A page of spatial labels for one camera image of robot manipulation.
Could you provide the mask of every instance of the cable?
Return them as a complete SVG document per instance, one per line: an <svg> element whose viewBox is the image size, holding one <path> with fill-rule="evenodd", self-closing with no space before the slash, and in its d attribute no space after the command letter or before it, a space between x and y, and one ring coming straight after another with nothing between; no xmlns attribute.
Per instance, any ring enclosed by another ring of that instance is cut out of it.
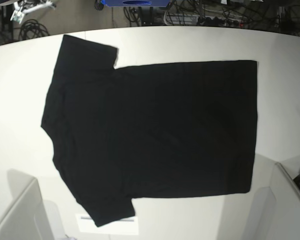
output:
<svg viewBox="0 0 300 240"><path fill-rule="evenodd" d="M3 44L9 44L9 43L13 43L14 40L9 38L7 35L5 35L2 31L0 31L0 37L3 41Z"/></svg>
<svg viewBox="0 0 300 240"><path fill-rule="evenodd" d="M259 10L260 10L260 8L261 8L261 5L264 5L264 3L263 2L255 2L256 4L258 4L258 7L257 7L257 9L255 10L255 12L254 12L254 14L252 15L252 14L250 14L250 18L254 18L254 16L256 15L256 12L258 12Z"/></svg>
<svg viewBox="0 0 300 240"><path fill-rule="evenodd" d="M185 7L185 2L187 2L192 8ZM182 2L179 5L179 9L185 12L199 14L197 7L193 5L193 3L190 2L189 0L182 0Z"/></svg>
<svg viewBox="0 0 300 240"><path fill-rule="evenodd" d="M182 12L182 18L183 18L183 25L184 26L187 26L186 25L186 21L185 21L185 11L182 9L182 5L185 4L185 0L182 0L182 2L180 3L180 6L179 6L179 10Z"/></svg>
<svg viewBox="0 0 300 240"><path fill-rule="evenodd" d="M223 14L224 13L224 11L218 11L218 10L212 10L212 9L207 9L207 8L205 8L205 7L202 7L203 8L203 10L205 10L205 11L207 11L207 12L209 12L209 13L216 13L216 14ZM233 17L237 17L237 18L242 18L242 15L240 16L240 15L236 15L236 14L233 14L233 13L229 13L230 15L232 15Z"/></svg>
<svg viewBox="0 0 300 240"><path fill-rule="evenodd" d="M285 18L280 24L280 29L285 34L300 37L300 16L294 11L295 7L300 8L300 5L291 5L285 9Z"/></svg>
<svg viewBox="0 0 300 240"><path fill-rule="evenodd" d="M18 40L22 41L46 36L50 36L47 28L43 24L39 23L37 20L30 19L22 24Z"/></svg>
<svg viewBox="0 0 300 240"><path fill-rule="evenodd" d="M116 21L114 19L114 8L113 7L111 8L111 23L112 23L112 28L113 29L115 29L115 28L118 27L117 23L116 23Z"/></svg>
<svg viewBox="0 0 300 240"><path fill-rule="evenodd" d="M129 26L132 27L132 23L135 23L138 27L140 27L139 24L139 15L137 13L137 10L134 7L123 7L123 13L126 19L129 21Z"/></svg>
<svg viewBox="0 0 300 240"><path fill-rule="evenodd" d="M268 4L265 11L263 12L262 16L261 16L261 21L257 22L255 25L253 25L250 29L255 29L260 23L262 23L264 20L268 20L266 18L266 14L269 11L270 5Z"/></svg>
<svg viewBox="0 0 300 240"><path fill-rule="evenodd" d="M170 11L171 7L175 4L175 2L176 2L176 0L172 0L172 2L169 2L168 5L166 6L167 9L164 11L163 22L164 22L164 24L167 25L167 26L174 25L174 23L173 23L173 21L172 21L172 19L171 19L171 16L170 16L169 11ZM169 23L169 22L167 21L167 15L169 16L171 23Z"/></svg>
<svg viewBox="0 0 300 240"><path fill-rule="evenodd" d="M25 0L22 0L22 6L20 6L18 13L22 12L22 10L24 9L25 4L26 4Z"/></svg>
<svg viewBox="0 0 300 240"><path fill-rule="evenodd" d="M224 16L226 19L228 19L230 15L235 16L235 17L238 17L238 18L241 18L241 21L242 21L242 22L244 21L243 18L246 18L246 19L249 19L249 18L250 18L250 17L248 17L247 15L245 15L244 13L241 13L241 12L239 12L239 11L237 11L237 10L232 9L232 8L223 7L222 10L223 10L223 16Z"/></svg>
<svg viewBox="0 0 300 240"><path fill-rule="evenodd" d="M203 13L203 6L202 6L202 0L199 0L199 18L203 19L204 18L204 13Z"/></svg>
<svg viewBox="0 0 300 240"><path fill-rule="evenodd" d="M180 20L180 16L179 16L179 8L178 8L178 4L176 4L177 1L174 2L174 6L175 6L175 9L176 9L176 13L177 13L177 17L178 17L178 20L179 20L179 24L182 26L182 23L181 23L181 20Z"/></svg>

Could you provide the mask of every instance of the tangled cable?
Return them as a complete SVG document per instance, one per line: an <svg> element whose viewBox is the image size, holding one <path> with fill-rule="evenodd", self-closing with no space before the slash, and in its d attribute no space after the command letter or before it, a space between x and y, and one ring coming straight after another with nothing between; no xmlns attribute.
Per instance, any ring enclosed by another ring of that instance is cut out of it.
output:
<svg viewBox="0 0 300 240"><path fill-rule="evenodd" d="M30 19L22 24L18 40L23 41L46 36L50 36L47 28L43 24L39 23L37 20Z"/></svg>
<svg viewBox="0 0 300 240"><path fill-rule="evenodd" d="M140 27L140 17L138 15L138 11L134 7L123 7L123 13L125 18L129 21L130 27L132 27L132 24L135 23L138 27Z"/></svg>

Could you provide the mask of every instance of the black cable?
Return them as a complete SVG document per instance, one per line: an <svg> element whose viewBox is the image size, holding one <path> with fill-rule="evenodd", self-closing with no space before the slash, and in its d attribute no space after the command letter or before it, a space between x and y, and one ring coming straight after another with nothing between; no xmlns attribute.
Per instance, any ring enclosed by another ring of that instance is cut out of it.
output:
<svg viewBox="0 0 300 240"><path fill-rule="evenodd" d="M115 19L114 19L114 8L112 7L111 8L111 23L112 23L112 28L117 28L117 24L115 22Z"/></svg>
<svg viewBox="0 0 300 240"><path fill-rule="evenodd" d="M25 21L19 32L19 41L50 36L47 28L35 19Z"/></svg>
<svg viewBox="0 0 300 240"><path fill-rule="evenodd" d="M259 15L260 17L262 17L262 13L260 13L260 12L258 12L258 11L256 11L256 10L254 10L254 9L252 9L252 8L250 8L250 7L248 7L247 5L243 5L242 7L245 8L246 10L249 10L249 11L251 11L251 12L254 12L255 14Z"/></svg>
<svg viewBox="0 0 300 240"><path fill-rule="evenodd" d="M168 16L169 16L169 18L170 18L170 21L171 21L172 26L174 26L174 22L173 22L172 19L171 19L170 12L168 12Z"/></svg>
<svg viewBox="0 0 300 240"><path fill-rule="evenodd" d="M259 1L255 2L255 3L258 4L259 6L258 6L257 9L255 10L255 12L254 12L253 15L252 15L253 11L252 11L252 13L250 14L250 18L252 18L252 19L254 19L255 15L256 15L256 12L258 12L258 11L260 10L261 6L264 5L263 2L259 2Z"/></svg>
<svg viewBox="0 0 300 240"><path fill-rule="evenodd" d="M202 0L199 0L199 18L202 20L204 17L204 11L202 8Z"/></svg>
<svg viewBox="0 0 300 240"><path fill-rule="evenodd" d="M9 38L2 31L0 31L0 37L2 39L2 42L0 42L0 45L1 45L1 43L3 43L3 44L9 44L9 43L13 43L14 42L13 39Z"/></svg>
<svg viewBox="0 0 300 240"><path fill-rule="evenodd" d="M137 13L137 10L134 7L123 7L123 13L125 18L129 21L129 26L132 27L132 23L135 23L138 27L140 27L139 24L139 15Z"/></svg>
<svg viewBox="0 0 300 240"><path fill-rule="evenodd" d="M188 2L188 4L192 7L190 9L188 9L188 12L192 12L194 14L200 14L198 11L198 6L197 6L197 2L195 0L186 0Z"/></svg>
<svg viewBox="0 0 300 240"><path fill-rule="evenodd" d="M230 11L228 11L228 15L226 15L226 9L222 8L222 16L225 18L225 27L227 27L229 22Z"/></svg>
<svg viewBox="0 0 300 240"><path fill-rule="evenodd" d="M178 8L177 1L174 1L173 5L175 6L175 9L176 9L176 14L177 14L177 17L178 17L178 20L179 20L179 24L182 26L180 16L179 16L179 8Z"/></svg>
<svg viewBox="0 0 300 240"><path fill-rule="evenodd" d="M234 10L234 9L232 9L232 8L229 8L229 7L223 7L222 8L222 11L223 11L223 17L225 17L227 20L229 19L229 16L230 16L230 14L231 14L231 12L234 12L234 13L236 13L237 15L239 15L239 16L242 16L242 17L244 17L244 18L246 18L246 19L250 19L250 17L249 16L247 16L246 14L244 14L244 13L241 13L241 12L239 12L239 11L237 11L237 10Z"/></svg>
<svg viewBox="0 0 300 240"><path fill-rule="evenodd" d="M267 14L267 12L269 11L269 8L270 8L270 5L268 4L268 5L266 6L266 9L264 10L262 16L261 16L261 22L257 22L257 23L256 23L255 25L253 25L250 29L256 29L256 27L257 27L260 23L264 22L264 20L268 20L268 18L266 18L266 14Z"/></svg>
<svg viewBox="0 0 300 240"><path fill-rule="evenodd" d="M174 2L175 8L177 10L177 13L182 13L182 21L183 21L183 25L187 26L186 21L185 21L185 11L182 9L181 5L185 3L185 0L182 0L182 2L180 3L180 5L177 4L177 1Z"/></svg>
<svg viewBox="0 0 300 240"><path fill-rule="evenodd" d="M24 7L25 7L25 0L22 0L22 6L19 6L19 3L18 3L18 6L19 6L19 11L18 11L18 13L20 13L20 12L22 12L22 10L24 9Z"/></svg>
<svg viewBox="0 0 300 240"><path fill-rule="evenodd" d="M295 12L295 10L293 10L292 7L289 6L289 7L288 7L288 14L289 14L289 17L290 17L290 18L292 18L292 17L291 17L291 12L292 12L296 17L298 16L298 14Z"/></svg>

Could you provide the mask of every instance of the wire bundle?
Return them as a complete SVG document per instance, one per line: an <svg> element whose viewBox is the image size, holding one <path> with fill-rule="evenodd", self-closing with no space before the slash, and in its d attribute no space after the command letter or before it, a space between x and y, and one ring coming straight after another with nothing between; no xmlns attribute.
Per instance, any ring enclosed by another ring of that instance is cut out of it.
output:
<svg viewBox="0 0 300 240"><path fill-rule="evenodd" d="M35 19L25 21L19 32L19 41L50 36L47 28Z"/></svg>
<svg viewBox="0 0 300 240"><path fill-rule="evenodd" d="M140 27L140 17L138 15L138 11L134 7L123 7L123 13L125 18L129 21L130 27L132 27L132 24L135 23L138 27Z"/></svg>
<svg viewBox="0 0 300 240"><path fill-rule="evenodd" d="M209 9L206 6L219 7L218 9ZM202 5L200 6L199 0L182 0L176 1L172 0L168 4L163 15L163 21L165 25L181 25L188 26L185 21L185 16L189 17L191 15L202 16L202 19L197 22L197 25L201 26L216 26L216 27L231 27L231 28L243 28L252 30L263 30L271 32L282 33L281 27L283 26L281 22L281 16L277 15L276 6L273 6L266 2L251 2L249 6L244 4L235 5L224 5L219 1L214 0L202 0ZM294 8L300 8L300 5L292 5L287 7L284 21L294 21L300 24L300 17L294 12ZM216 21L211 21L212 19L207 15L212 15L213 17L219 18L219 25L215 25ZM293 31L290 33L294 35L294 32L300 32L300 29L294 27Z"/></svg>

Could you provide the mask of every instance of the white table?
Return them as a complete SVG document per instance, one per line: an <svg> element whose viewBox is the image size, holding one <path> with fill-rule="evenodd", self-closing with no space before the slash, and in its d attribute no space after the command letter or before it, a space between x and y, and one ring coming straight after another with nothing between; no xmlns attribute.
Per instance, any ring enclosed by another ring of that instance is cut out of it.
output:
<svg viewBox="0 0 300 240"><path fill-rule="evenodd" d="M134 199L139 235L80 233L85 213L59 177L52 142L40 128L62 36L0 46L0 214L11 200L6 171L38 178L42 196L57 204L64 230L80 240L239 240L256 190L269 186L274 162L294 177L300 169L300 38L213 27L140 27L73 36L119 48L116 68L171 62L258 61L258 130L248 194Z"/></svg>

